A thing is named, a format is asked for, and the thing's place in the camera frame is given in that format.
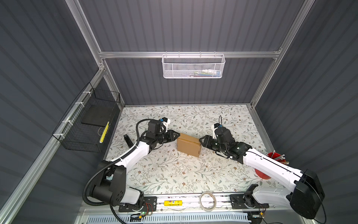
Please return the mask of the brown cardboard paper box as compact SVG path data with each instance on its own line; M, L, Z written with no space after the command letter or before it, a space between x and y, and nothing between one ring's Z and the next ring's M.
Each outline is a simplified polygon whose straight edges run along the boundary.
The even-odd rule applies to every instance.
M180 133L180 136L177 139L177 150L179 152L199 158L201 152L201 144L199 139Z

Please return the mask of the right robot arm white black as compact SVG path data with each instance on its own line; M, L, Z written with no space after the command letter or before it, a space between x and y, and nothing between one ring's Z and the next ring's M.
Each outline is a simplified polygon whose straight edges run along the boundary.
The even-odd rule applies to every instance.
M274 189L251 184L240 200L247 208L267 208L272 204L290 207L306 219L316 217L319 209L323 207L325 194L315 172L291 168L244 142L235 141L231 132L222 125L215 124L213 134L199 139L204 148L226 159L253 167L283 186L282 189Z

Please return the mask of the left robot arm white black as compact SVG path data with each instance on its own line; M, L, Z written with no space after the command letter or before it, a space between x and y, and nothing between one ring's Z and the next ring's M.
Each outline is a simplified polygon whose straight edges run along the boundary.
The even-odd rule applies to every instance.
M156 146L170 143L180 137L180 133L168 129L171 120L142 119L136 124L136 143L125 153L111 161L103 160L99 171L90 178L83 190L83 201L91 206L128 205L140 210L145 203L144 193L126 185L127 173L143 157L156 149Z

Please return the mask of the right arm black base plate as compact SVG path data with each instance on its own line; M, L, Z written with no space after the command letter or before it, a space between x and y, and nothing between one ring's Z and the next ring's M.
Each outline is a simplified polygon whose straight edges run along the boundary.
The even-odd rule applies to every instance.
M260 204L252 196L244 194L229 195L230 203L233 209L267 209L268 203Z

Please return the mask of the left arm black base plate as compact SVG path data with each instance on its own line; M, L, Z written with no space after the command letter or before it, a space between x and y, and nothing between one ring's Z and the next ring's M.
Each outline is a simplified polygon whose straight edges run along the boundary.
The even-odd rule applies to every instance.
M118 212L154 212L157 208L157 197L139 197L136 204L120 203Z

